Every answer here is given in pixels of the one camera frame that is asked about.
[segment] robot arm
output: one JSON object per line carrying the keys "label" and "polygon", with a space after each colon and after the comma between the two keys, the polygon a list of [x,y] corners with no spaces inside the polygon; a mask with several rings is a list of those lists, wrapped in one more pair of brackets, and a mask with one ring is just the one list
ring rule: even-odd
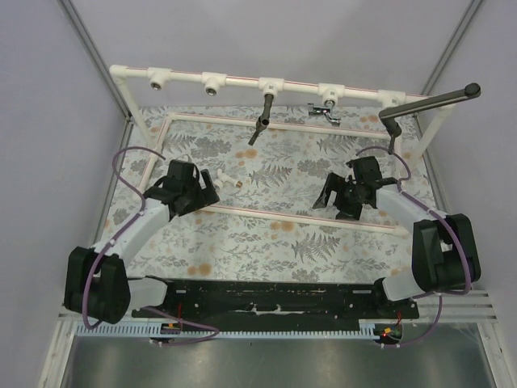
{"label": "robot arm", "polygon": [[[370,205],[393,216],[413,235],[411,269],[379,279],[381,298],[396,302],[423,293],[464,287],[465,274],[459,252],[443,225],[418,206],[416,200],[402,195],[396,179],[383,178],[375,157],[357,158],[347,165],[353,169],[355,178],[330,173],[313,208],[327,206],[330,194],[336,192],[337,219],[359,220],[363,206]],[[471,281],[478,280],[481,267],[470,220],[463,214],[435,213],[451,226],[460,240]]]}
{"label": "robot arm", "polygon": [[[88,297],[88,316],[108,323],[119,322],[127,310],[163,303],[166,284],[152,278],[128,280],[126,267],[158,230],[175,216],[182,216],[219,201],[210,174],[190,162],[173,160],[167,175],[144,193],[145,207],[128,226],[90,248],[76,247],[69,256],[64,305],[82,312]],[[89,290],[86,279],[99,254],[103,254]]]}

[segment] white pvc pipe frame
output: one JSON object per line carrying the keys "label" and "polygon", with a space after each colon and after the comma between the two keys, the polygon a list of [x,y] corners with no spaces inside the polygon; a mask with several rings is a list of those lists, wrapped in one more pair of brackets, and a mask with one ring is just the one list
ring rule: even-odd
{"label": "white pvc pipe frame", "polygon": [[[184,120],[184,121],[195,121],[201,123],[210,123],[210,124],[231,124],[231,125],[240,125],[245,127],[254,127],[254,121],[252,120],[239,120],[239,119],[230,119],[228,117],[214,117],[214,116],[202,116],[202,115],[190,115],[184,113],[171,113],[167,115],[164,120],[162,127],[160,129],[160,133],[158,134],[158,139],[155,141],[150,134],[149,128],[147,127],[144,117],[140,112],[140,109],[132,97],[131,91],[128,88],[127,78],[147,78],[151,82],[158,81],[162,86],[167,82],[172,81],[184,81],[184,82],[198,82],[207,84],[207,77],[210,78],[211,85],[213,85],[214,79],[216,80],[216,87],[222,86],[240,86],[240,87],[251,87],[255,89],[264,89],[265,86],[270,86],[271,84],[275,87],[276,92],[278,91],[294,91],[299,93],[307,93],[313,95],[325,95],[325,93],[329,90],[338,90],[340,92],[341,98],[350,98],[350,99],[368,99],[372,101],[376,101],[382,104],[383,108],[399,105],[402,103],[411,103],[414,101],[419,101],[421,99],[427,98],[423,95],[407,95],[404,92],[400,91],[370,91],[365,89],[355,89],[350,87],[345,87],[344,85],[332,85],[332,84],[312,84],[312,83],[303,83],[303,82],[291,82],[284,81],[283,79],[278,78],[244,78],[244,77],[233,77],[228,76],[226,74],[214,74],[214,73],[189,73],[182,71],[175,71],[171,69],[156,69],[156,68],[133,68],[122,65],[113,65],[110,67],[110,73],[115,81],[116,85],[119,88],[120,93],[122,94],[126,104],[128,105],[129,111],[132,113],[133,119],[140,129],[142,136],[147,143],[147,146],[157,152],[162,152],[162,144],[165,139],[166,133],[170,127],[170,124],[173,120]],[[435,115],[426,132],[422,136],[422,139],[419,141],[416,150],[413,151],[408,164],[411,168],[413,168],[418,160],[422,157],[424,151],[431,143],[433,137],[438,132],[438,129],[441,127],[442,123],[445,119],[451,114],[452,108],[454,105],[449,105],[447,107],[439,108],[439,113]],[[298,132],[308,132],[308,133],[324,133],[324,134],[334,134],[334,135],[342,135],[342,136],[356,136],[356,137],[366,137],[366,138],[374,138],[374,139],[389,139],[389,135],[387,133],[379,133],[375,131],[363,131],[363,130],[355,130],[355,129],[335,129],[331,127],[323,127],[323,126],[310,126],[310,125],[299,125],[299,124],[284,124],[284,123],[270,123],[268,128],[270,129],[282,129],[282,130],[291,130]],[[401,154],[401,137],[399,137],[395,141],[395,152]],[[149,161],[145,166],[144,174],[141,178],[141,181],[138,185],[138,189],[143,192],[147,183],[149,182],[149,177],[151,176],[151,172],[154,168],[154,164],[158,160],[158,157],[154,154],[151,154],[149,157]],[[396,175],[401,175],[400,163],[396,164]],[[205,211],[210,211],[213,213],[224,213],[224,214],[233,214],[238,216],[245,217],[258,217],[275,221],[292,221],[298,223],[305,223],[310,225],[318,225],[318,226],[333,226],[337,228],[345,228],[352,230],[362,230],[362,231],[371,231],[371,232],[379,232],[379,233],[389,233],[395,235],[405,235],[409,232],[402,228],[401,226],[380,226],[367,224],[363,222],[353,222],[353,221],[338,221],[338,220],[329,220],[317,217],[304,217],[304,216],[293,216],[282,213],[272,213],[272,212],[263,212],[258,210],[250,210],[250,209],[239,209],[232,208],[227,206],[208,206],[204,208]]]}

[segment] gray wall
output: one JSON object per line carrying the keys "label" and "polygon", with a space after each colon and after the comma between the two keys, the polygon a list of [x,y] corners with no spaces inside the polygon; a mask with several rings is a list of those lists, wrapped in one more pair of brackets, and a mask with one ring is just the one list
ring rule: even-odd
{"label": "gray wall", "polygon": [[123,120],[55,1],[5,2],[0,36],[0,378],[29,388]]}
{"label": "gray wall", "polygon": [[[419,93],[469,0],[74,0],[107,64]],[[143,105],[261,105],[257,91],[152,91]],[[319,98],[280,93],[276,103]]]}
{"label": "gray wall", "polygon": [[485,2],[434,93],[478,82],[432,144],[452,210],[476,234],[481,284],[490,291],[517,365],[517,2]]}

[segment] table surface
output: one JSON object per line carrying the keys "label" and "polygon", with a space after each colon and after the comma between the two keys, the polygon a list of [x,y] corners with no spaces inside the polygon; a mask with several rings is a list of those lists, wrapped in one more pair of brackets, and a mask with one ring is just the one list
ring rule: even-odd
{"label": "table surface", "polygon": [[[227,116],[255,120],[260,108],[168,108],[142,109],[153,136],[157,136],[167,112]],[[342,129],[384,132],[377,119],[379,108],[339,108]],[[308,117],[303,107],[273,107],[271,122],[328,125],[322,117]],[[402,156],[408,159],[416,146],[415,122],[400,119]],[[253,147],[247,145],[252,128],[222,124],[175,121],[163,145],[164,155],[193,161],[215,177],[217,168],[240,179],[241,189],[225,185],[219,192],[222,205],[302,214],[334,219],[337,210],[312,209],[333,171],[345,175],[345,162],[365,146],[387,141],[318,133],[267,130]],[[133,130],[129,145],[145,144]],[[394,158],[372,151],[385,176],[394,173]],[[122,174],[138,184],[147,163],[145,151],[127,152]],[[159,161],[150,180],[166,173]],[[423,160],[413,171],[406,190],[434,205]],[[108,238],[139,205],[137,197],[117,184],[104,226]],[[385,212],[365,209],[361,221],[381,225],[396,222]],[[410,265],[411,237],[360,232],[327,226],[276,222],[209,212],[173,219],[141,249],[128,267],[129,276],[225,280],[271,280],[304,282],[369,283]]]}

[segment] purple cable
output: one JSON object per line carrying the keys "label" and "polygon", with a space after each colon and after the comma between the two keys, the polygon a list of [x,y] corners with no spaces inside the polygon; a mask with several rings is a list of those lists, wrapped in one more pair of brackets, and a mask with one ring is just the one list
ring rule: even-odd
{"label": "purple cable", "polygon": [[[213,327],[213,326],[209,326],[209,325],[203,325],[201,323],[195,323],[195,322],[186,321],[184,319],[176,318],[176,317],[173,317],[172,315],[168,315],[167,313],[164,313],[163,311],[160,311],[157,308],[151,307],[151,306],[142,307],[142,309],[150,311],[150,312],[158,314],[158,315],[161,315],[164,318],[173,319],[174,321],[177,321],[178,323],[181,323],[182,325],[198,327],[199,329],[205,329],[205,330],[213,331],[213,333],[211,335],[206,335],[205,337],[194,338],[194,339],[187,339],[185,341],[172,342],[170,344],[161,343],[160,344],[161,346],[169,347],[169,346],[181,346],[181,345],[197,344],[198,342],[204,342],[204,341],[211,340],[213,337],[215,337],[216,335],[219,334],[219,329],[217,327]],[[154,344],[159,344],[159,342],[157,342],[156,340],[152,340],[152,341],[153,341]]]}
{"label": "purple cable", "polygon": [[[358,151],[355,154],[355,156],[358,156],[359,154],[362,154],[364,151],[368,151],[368,150],[383,150],[383,151],[386,151],[387,153],[389,153],[389,150],[386,147],[382,147],[379,145],[372,145],[370,147],[366,147],[366,148],[363,148],[362,150]],[[469,269],[469,263],[467,262],[467,256],[465,255],[465,252],[463,250],[463,247],[461,246],[460,240],[458,239],[458,236],[456,236],[456,233],[454,233],[454,230],[452,230],[451,226],[437,212],[435,212],[433,209],[429,208],[429,206],[427,206],[420,200],[416,199],[414,196],[411,196],[410,194],[408,194],[407,192],[402,190],[402,182],[411,179],[411,170],[410,170],[410,167],[407,165],[406,161],[399,154],[396,154],[393,152],[393,156],[402,163],[402,165],[404,166],[404,168],[407,171],[407,176],[404,178],[400,178],[397,181],[397,190],[400,192],[400,194],[402,196],[404,196],[405,198],[407,198],[408,200],[413,202],[419,208],[424,209],[432,217],[436,218],[440,224],[442,224],[442,226],[445,228],[445,230],[451,236],[452,242],[454,243],[454,246],[456,247],[456,249],[458,250],[458,253],[460,254],[461,265],[463,267],[463,271],[464,271],[464,275],[465,275],[465,287],[464,287],[463,291],[447,291],[446,293],[449,293],[452,295],[466,295],[467,293],[469,293],[470,288],[472,287],[472,281],[470,279],[470,269]],[[413,299],[427,297],[432,294],[433,293],[431,293],[431,292],[424,293],[422,295],[417,295],[417,296],[413,297]],[[439,295],[438,312],[436,313],[435,321],[431,324],[429,329],[424,334],[420,335],[418,338],[411,339],[402,344],[393,344],[393,345],[385,344],[384,347],[385,348],[404,348],[408,345],[416,344],[417,342],[424,340],[429,335],[431,335],[433,331],[436,330],[436,328],[438,326],[438,321],[442,315],[442,309],[443,309],[443,297],[441,295]]]}
{"label": "purple cable", "polygon": [[99,320],[96,323],[94,323],[93,325],[91,325],[90,322],[88,321],[88,297],[90,295],[91,282],[94,279],[94,274],[95,274],[95,271],[97,270],[97,267],[99,266],[100,260],[103,258],[103,256],[106,254],[106,252],[109,251],[110,247],[112,246],[111,243],[113,242],[113,244],[115,244],[116,240],[122,235],[123,232],[125,232],[138,219],[138,217],[141,215],[141,212],[144,211],[144,209],[145,209],[145,198],[142,195],[142,193],[139,192],[138,189],[135,188],[133,185],[131,185],[126,179],[122,178],[120,173],[116,170],[116,163],[117,163],[117,160],[119,159],[120,154],[122,154],[126,151],[130,151],[130,150],[148,151],[148,152],[155,154],[165,160],[165,157],[155,150],[151,150],[150,148],[147,148],[147,147],[140,147],[138,145],[134,145],[131,147],[123,148],[122,150],[117,152],[111,161],[111,166],[113,167],[113,174],[115,174],[115,176],[117,177],[117,179],[120,182],[125,184],[128,188],[133,190],[140,197],[141,205],[140,205],[140,209],[138,209],[138,211],[129,219],[129,221],[124,226],[122,226],[119,229],[119,231],[116,232],[115,235],[109,239],[109,241],[106,243],[106,245],[103,247],[103,249],[101,249],[101,251],[99,252],[97,257],[95,258],[94,263],[91,265],[90,272],[88,272],[88,277],[86,278],[86,283],[84,286],[84,294],[82,296],[82,321],[84,322],[84,326],[88,330],[95,329],[102,322],[101,320]]}

